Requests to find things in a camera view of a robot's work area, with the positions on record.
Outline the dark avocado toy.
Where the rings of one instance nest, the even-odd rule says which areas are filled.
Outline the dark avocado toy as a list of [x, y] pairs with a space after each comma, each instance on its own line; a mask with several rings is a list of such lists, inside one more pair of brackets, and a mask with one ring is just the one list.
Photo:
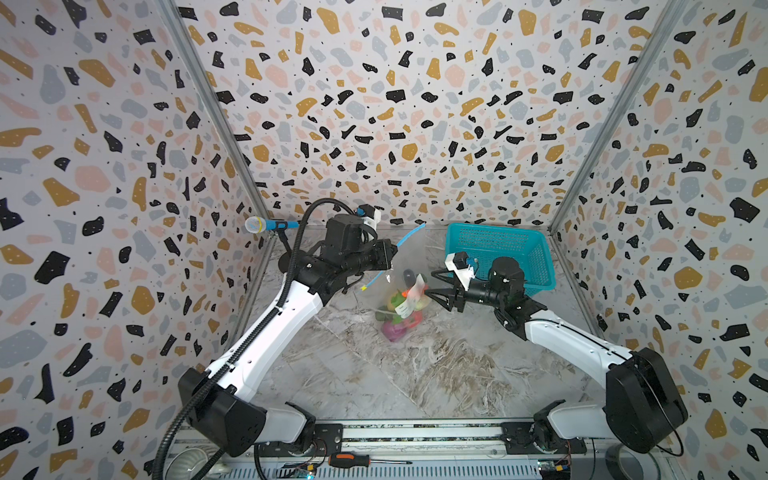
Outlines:
[[403, 280], [408, 289], [412, 288], [417, 282], [417, 275], [411, 270], [406, 269], [403, 272]]

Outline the orange carrot toy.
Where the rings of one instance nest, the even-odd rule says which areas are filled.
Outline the orange carrot toy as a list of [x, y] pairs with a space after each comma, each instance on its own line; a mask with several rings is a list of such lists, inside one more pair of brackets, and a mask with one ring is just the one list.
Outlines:
[[420, 301], [425, 296], [425, 291], [428, 289], [427, 284], [415, 284], [407, 291], [402, 293], [402, 297], [410, 299], [412, 301]]

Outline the clear zip top bag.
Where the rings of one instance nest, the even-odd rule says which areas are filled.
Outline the clear zip top bag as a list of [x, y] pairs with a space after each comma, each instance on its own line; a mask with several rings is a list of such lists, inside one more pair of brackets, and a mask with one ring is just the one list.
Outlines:
[[[400, 339], [402, 340], [438, 312], [439, 306], [426, 292], [441, 286], [440, 282], [431, 277], [432, 271], [443, 267], [444, 247], [438, 239], [441, 232], [440, 228], [426, 223], [408, 232], [397, 231], [398, 237], [394, 244], [398, 247], [398, 252], [392, 267], [365, 277], [363, 286], [358, 290], [357, 299], [361, 307], [370, 312], [374, 326], [381, 334], [386, 321], [399, 323], [408, 319], [420, 320], [421, 323]], [[425, 296], [420, 301], [402, 297], [402, 293], [408, 290], [403, 280], [403, 272], [406, 269], [411, 269], [417, 275], [416, 284], [428, 285]]]

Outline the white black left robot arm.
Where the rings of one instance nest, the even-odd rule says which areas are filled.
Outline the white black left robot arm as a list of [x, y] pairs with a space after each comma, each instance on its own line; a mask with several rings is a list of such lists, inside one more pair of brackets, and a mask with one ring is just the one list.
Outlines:
[[307, 321], [338, 292], [347, 292], [369, 271], [391, 268], [396, 246], [379, 238], [379, 211], [363, 206], [326, 224], [325, 237], [310, 250], [288, 248], [279, 269], [281, 291], [245, 334], [204, 372], [185, 373], [179, 390], [193, 404], [188, 423], [231, 457], [252, 445], [312, 441], [315, 417], [305, 409], [258, 406], [257, 390], [268, 370]]

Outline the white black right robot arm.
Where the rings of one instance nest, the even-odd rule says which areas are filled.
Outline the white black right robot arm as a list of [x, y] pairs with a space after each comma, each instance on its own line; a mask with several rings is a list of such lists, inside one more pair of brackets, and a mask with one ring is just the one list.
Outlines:
[[536, 412], [528, 441], [540, 452], [554, 454], [573, 439], [614, 439], [645, 454], [676, 436], [688, 420], [660, 354], [613, 344], [563, 320], [526, 294], [516, 260], [495, 259], [487, 277], [479, 279], [467, 254], [459, 252], [431, 275], [445, 286], [426, 294], [445, 310], [461, 312], [469, 303], [491, 308], [506, 331], [559, 355], [604, 390], [603, 402], [556, 400]]

